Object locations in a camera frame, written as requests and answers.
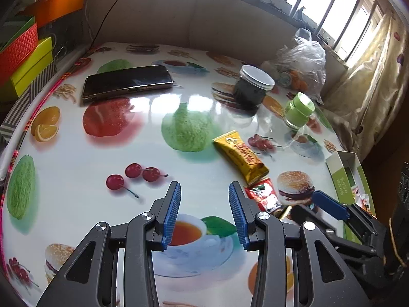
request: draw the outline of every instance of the clear plastic bag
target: clear plastic bag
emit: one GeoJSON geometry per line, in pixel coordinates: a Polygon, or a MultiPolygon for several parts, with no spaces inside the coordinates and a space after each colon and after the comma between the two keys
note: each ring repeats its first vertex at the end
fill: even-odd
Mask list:
{"type": "Polygon", "coordinates": [[[311,33],[303,28],[295,33],[292,45],[279,49],[277,59],[263,62],[261,69],[276,85],[301,91],[322,104],[320,92],[326,79],[324,48],[312,41],[311,33]]]}

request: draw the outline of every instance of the green jar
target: green jar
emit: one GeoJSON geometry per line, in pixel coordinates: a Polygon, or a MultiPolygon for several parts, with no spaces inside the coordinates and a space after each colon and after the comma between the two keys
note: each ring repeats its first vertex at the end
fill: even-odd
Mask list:
{"type": "Polygon", "coordinates": [[[314,103],[304,93],[299,92],[284,108],[284,121],[291,129],[304,126],[315,111],[314,103]]]}

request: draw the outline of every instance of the beige curtain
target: beige curtain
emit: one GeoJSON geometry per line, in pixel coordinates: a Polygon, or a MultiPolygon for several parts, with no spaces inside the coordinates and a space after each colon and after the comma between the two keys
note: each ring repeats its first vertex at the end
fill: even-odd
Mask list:
{"type": "Polygon", "coordinates": [[[385,13],[362,57],[323,98],[343,146],[362,161],[397,115],[409,80],[409,35],[385,13]]]}

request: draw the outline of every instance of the red basket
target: red basket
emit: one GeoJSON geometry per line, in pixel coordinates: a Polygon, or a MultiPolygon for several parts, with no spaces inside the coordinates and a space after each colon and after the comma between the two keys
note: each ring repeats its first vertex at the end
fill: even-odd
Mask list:
{"type": "Polygon", "coordinates": [[[0,53],[0,86],[21,66],[38,45],[37,24],[34,23],[0,53]]]}

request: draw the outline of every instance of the yellow snack wrapper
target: yellow snack wrapper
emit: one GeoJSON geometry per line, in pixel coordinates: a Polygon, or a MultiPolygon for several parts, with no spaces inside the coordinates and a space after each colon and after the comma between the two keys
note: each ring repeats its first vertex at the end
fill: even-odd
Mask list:
{"type": "Polygon", "coordinates": [[[233,130],[216,137],[213,142],[236,164],[247,184],[253,184],[268,174],[268,168],[243,142],[237,131],[233,130]]]}

